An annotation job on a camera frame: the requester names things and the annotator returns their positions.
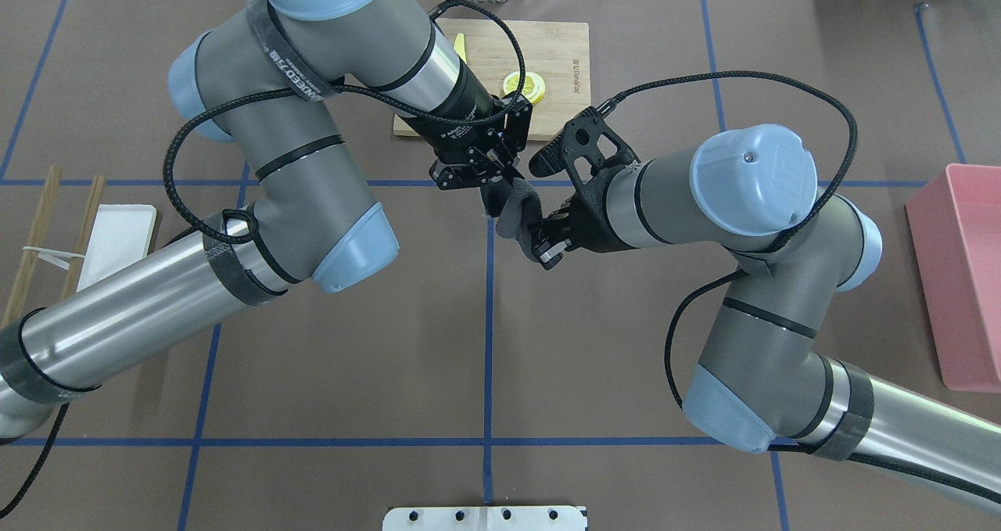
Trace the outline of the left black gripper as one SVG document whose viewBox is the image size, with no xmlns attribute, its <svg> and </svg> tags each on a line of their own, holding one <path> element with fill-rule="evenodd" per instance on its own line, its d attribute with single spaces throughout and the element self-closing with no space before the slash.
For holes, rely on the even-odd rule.
<svg viewBox="0 0 1001 531">
<path fill-rule="evenodd" d="M 516 171 L 532 113 L 526 97 L 475 97 L 445 116 L 450 124 L 432 119 L 428 143 L 437 161 L 430 177 L 442 190 L 479 188 L 491 218 L 500 217 L 507 203 L 539 203 L 535 186 Z"/>
</svg>

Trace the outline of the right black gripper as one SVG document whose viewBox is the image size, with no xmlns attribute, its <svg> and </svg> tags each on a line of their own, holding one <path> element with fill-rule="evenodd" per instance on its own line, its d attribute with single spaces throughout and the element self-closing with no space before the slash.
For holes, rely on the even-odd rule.
<svg viewBox="0 0 1001 531">
<path fill-rule="evenodd" d="M 625 252 L 626 244 L 614 233 L 607 215 L 605 193 L 573 193 L 553 213 L 544 218 L 544 236 L 540 229 L 522 229 L 521 250 L 526 259 L 549 271 L 560 263 L 567 249 L 586 249 L 593 253 Z"/>
</svg>

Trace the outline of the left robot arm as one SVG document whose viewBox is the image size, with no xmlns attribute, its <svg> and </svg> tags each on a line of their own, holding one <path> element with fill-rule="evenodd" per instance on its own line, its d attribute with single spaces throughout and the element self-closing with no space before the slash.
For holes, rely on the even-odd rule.
<svg viewBox="0 0 1001 531">
<path fill-rule="evenodd" d="M 367 96 L 432 146 L 443 190 L 518 177 L 529 101 L 486 90 L 415 0 L 249 0 L 170 68 L 186 118 L 163 182 L 190 232 L 135 264 L 2 329 L 2 442 L 59 406 L 311 279 L 339 292 L 398 254 L 382 204 L 326 100 Z M 173 163 L 190 133 L 236 142 L 265 196 L 200 220 Z"/>
</svg>

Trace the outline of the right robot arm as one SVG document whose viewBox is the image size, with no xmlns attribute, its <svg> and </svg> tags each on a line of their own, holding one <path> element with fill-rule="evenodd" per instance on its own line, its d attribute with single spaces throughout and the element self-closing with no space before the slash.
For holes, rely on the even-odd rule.
<svg viewBox="0 0 1001 531">
<path fill-rule="evenodd" d="M 846 197 L 819 213 L 816 167 L 789 128 L 724 131 L 640 163 L 622 140 L 604 157 L 601 124 L 568 124 L 530 160 L 566 171 L 579 199 L 555 252 L 621 252 L 715 242 L 737 261 L 683 398 L 687 420 L 761 454 L 776 438 L 857 462 L 999 513 L 999 427 L 814 350 L 833 296 L 879 264 L 879 228 Z"/>
</svg>

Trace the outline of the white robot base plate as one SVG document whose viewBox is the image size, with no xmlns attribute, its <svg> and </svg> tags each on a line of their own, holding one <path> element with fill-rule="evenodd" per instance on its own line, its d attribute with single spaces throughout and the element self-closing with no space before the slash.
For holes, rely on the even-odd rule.
<svg viewBox="0 0 1001 531">
<path fill-rule="evenodd" d="M 442 506 L 390 509 L 382 530 L 589 530 L 572 505 Z"/>
</svg>

